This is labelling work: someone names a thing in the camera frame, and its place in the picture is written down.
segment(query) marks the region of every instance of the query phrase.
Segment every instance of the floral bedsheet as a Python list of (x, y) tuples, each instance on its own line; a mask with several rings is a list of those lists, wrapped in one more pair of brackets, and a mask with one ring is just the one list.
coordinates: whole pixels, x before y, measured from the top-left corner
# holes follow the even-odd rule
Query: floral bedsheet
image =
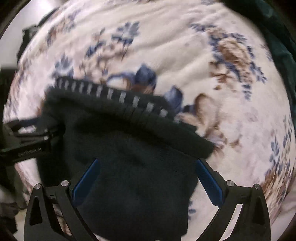
[[(295, 135), (283, 81), (249, 20), (214, 0), (68, 1), (21, 57), (4, 120), (38, 115), (59, 75), (164, 96), (215, 144), (214, 170), (261, 184), (273, 223), (294, 176)], [(30, 192), (35, 160), (16, 168)], [(183, 240), (196, 240), (216, 211), (198, 184)]]

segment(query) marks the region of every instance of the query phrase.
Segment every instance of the black bracket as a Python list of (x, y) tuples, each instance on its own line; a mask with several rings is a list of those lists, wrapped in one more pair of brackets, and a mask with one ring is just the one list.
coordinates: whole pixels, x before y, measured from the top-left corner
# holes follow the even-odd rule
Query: black bracket
[[(233, 181), (225, 181), (218, 172), (211, 169), (205, 160), (199, 161), (212, 175), (216, 182), (215, 185), (221, 189), (220, 191), (219, 188), (214, 188), (214, 190), (218, 190), (218, 195), (222, 194), (223, 203), (197, 241), (219, 241), (238, 204), (243, 204), (243, 206), (235, 228), (226, 240), (270, 241), (270, 220), (261, 186), (259, 184), (255, 184), (251, 188), (237, 186)], [(83, 175), (83, 173), (80, 173), (80, 177), (74, 177), (72, 182), (62, 181), (56, 187), (44, 188), (41, 184), (35, 185), (26, 214), (25, 241), (97, 240), (73, 203), (73, 189), (84, 177)], [(207, 190), (205, 180), (203, 177), (200, 178), (202, 185)], [(60, 206), (63, 217), (72, 233), (71, 237), (61, 231), (54, 213), (53, 203)]]
[(22, 127), (36, 125), (38, 118), (14, 120), (3, 126), (4, 149), (0, 150), (0, 163), (13, 166), (15, 163), (36, 158), (51, 152), (51, 140), (64, 134), (63, 126), (45, 129), (42, 132), (19, 133)]

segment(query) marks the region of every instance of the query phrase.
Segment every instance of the bed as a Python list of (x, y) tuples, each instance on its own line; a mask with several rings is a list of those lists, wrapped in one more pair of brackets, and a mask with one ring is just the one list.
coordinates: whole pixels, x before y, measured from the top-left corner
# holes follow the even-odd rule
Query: bed
[[(214, 170), (237, 185), (262, 186), (275, 222), (295, 176), (294, 126), (283, 81), (248, 19), (214, 0), (70, 0), (23, 53), (4, 121), (39, 115), (46, 90), (63, 75), (164, 96), (215, 144), (207, 160)], [(36, 161), (16, 169), (28, 200), (41, 182)], [(198, 184), (182, 240), (196, 240), (216, 211)]]

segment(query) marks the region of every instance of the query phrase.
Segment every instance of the blue flower pattern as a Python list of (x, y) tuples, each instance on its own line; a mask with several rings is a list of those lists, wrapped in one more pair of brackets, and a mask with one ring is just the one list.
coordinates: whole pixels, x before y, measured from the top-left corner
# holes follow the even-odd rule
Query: blue flower pattern
[(288, 158), (290, 153), (291, 146), (291, 137), (292, 137), (292, 118), (287, 116), (283, 119), (284, 127), (286, 134), (283, 137), (282, 148), (277, 140), (277, 137), (274, 137), (274, 140), (271, 142), (271, 151), (269, 161), (271, 162), (271, 168), (265, 174), (265, 181), (261, 184), (264, 190), (264, 194), (268, 195), (268, 192), (272, 189), (276, 179), (279, 179), (277, 182), (280, 184), (280, 191), (277, 195), (278, 203), (280, 204), (286, 196), (287, 188), (289, 182), (292, 178), (293, 168), (291, 168), (291, 160)]
[[(98, 34), (94, 35), (95, 45), (89, 46), (85, 54), (85, 61), (96, 54), (96, 68), (101, 71), (101, 81), (106, 81), (109, 74), (111, 61), (126, 57), (130, 45), (134, 38), (139, 35), (139, 22), (127, 22), (116, 29), (111, 39), (103, 39), (106, 28), (102, 28)], [(82, 62), (79, 69), (84, 72), (85, 78), (91, 79), (92, 73), (87, 73), (87, 63)]]
[(57, 79), (59, 76), (73, 77), (74, 69), (72, 66), (72, 60), (69, 59), (64, 53), (61, 59), (54, 64), (55, 71), (52, 73), (52, 78)]
[(139, 22), (130, 22), (125, 23), (124, 26), (118, 27), (116, 33), (112, 35), (112, 40), (121, 42), (123, 44), (123, 56), (125, 57), (126, 52), (128, 51), (129, 46), (133, 43), (133, 40), (136, 36), (139, 35)]
[(189, 208), (188, 208), (188, 220), (191, 220), (191, 215), (196, 213), (196, 210), (192, 208), (193, 202), (189, 201)]
[(48, 31), (46, 41), (47, 47), (50, 47), (60, 33), (69, 33), (75, 27), (75, 18), (81, 12), (81, 9), (74, 11), (63, 18), (58, 24), (51, 27)]
[(202, 5), (213, 5), (215, 3), (215, 0), (202, 0)]
[(163, 97), (170, 104), (175, 114), (178, 114), (183, 111), (183, 108), (182, 108), (183, 93), (177, 87), (173, 86), (171, 90), (169, 90), (164, 94)]
[[(189, 27), (195, 30), (196, 32), (206, 32), (208, 30), (215, 28), (216, 26), (213, 24), (203, 25), (203, 24), (193, 23), (193, 24), (190, 24)], [(238, 68), (232, 62), (227, 61), (219, 50), (219, 42), (229, 37), (235, 39), (237, 43), (244, 45), (247, 49), (250, 59), (255, 59), (253, 48), (247, 45), (247, 39), (242, 34), (239, 34), (239, 33), (228, 34), (223, 32), (223, 33), (219, 33), (218, 35), (216, 34), (209, 35), (208, 43), (210, 46), (212, 46), (213, 57), (215, 58), (215, 65), (217, 66), (219, 64), (223, 64), (224, 66), (226, 66), (226, 68), (229, 71), (234, 73), (235, 76), (237, 77), (237, 81), (242, 84), (242, 88), (243, 88), (242, 92), (244, 94), (245, 99), (250, 100), (251, 94), (252, 94), (252, 91), (251, 91), (252, 86), (250, 85), (250, 83), (246, 83), (245, 81), (243, 81), (242, 74), (240, 73)], [(250, 70), (252, 74), (256, 77), (257, 81), (265, 84), (267, 79), (263, 74), (261, 68), (258, 67), (254, 61), (251, 61), (250, 63)]]
[(157, 80), (156, 73), (147, 67), (146, 64), (142, 64), (136, 73), (121, 72), (112, 74), (108, 77), (106, 83), (109, 84), (117, 78), (128, 81), (128, 89), (143, 93), (153, 93)]

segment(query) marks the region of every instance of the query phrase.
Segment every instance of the black cloth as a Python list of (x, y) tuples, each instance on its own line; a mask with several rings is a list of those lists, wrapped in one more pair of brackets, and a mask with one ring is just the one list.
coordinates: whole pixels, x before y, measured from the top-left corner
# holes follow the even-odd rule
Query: black cloth
[(11, 234), (15, 234), (17, 232), (17, 223), (15, 218), (0, 217), (0, 223), (2, 223), (4, 227), (7, 228), (9, 232), (11, 232)]
[(223, 0), (227, 7), (249, 18), (262, 32), (288, 95), (296, 127), (296, 44), (276, 11), (264, 0)]
[(98, 158), (100, 175), (78, 207), (91, 230), (111, 241), (180, 240), (195, 160), (214, 146), (174, 117), (163, 97), (59, 78), (37, 129), (63, 124), (65, 134), (38, 159), (42, 182), (58, 185)]

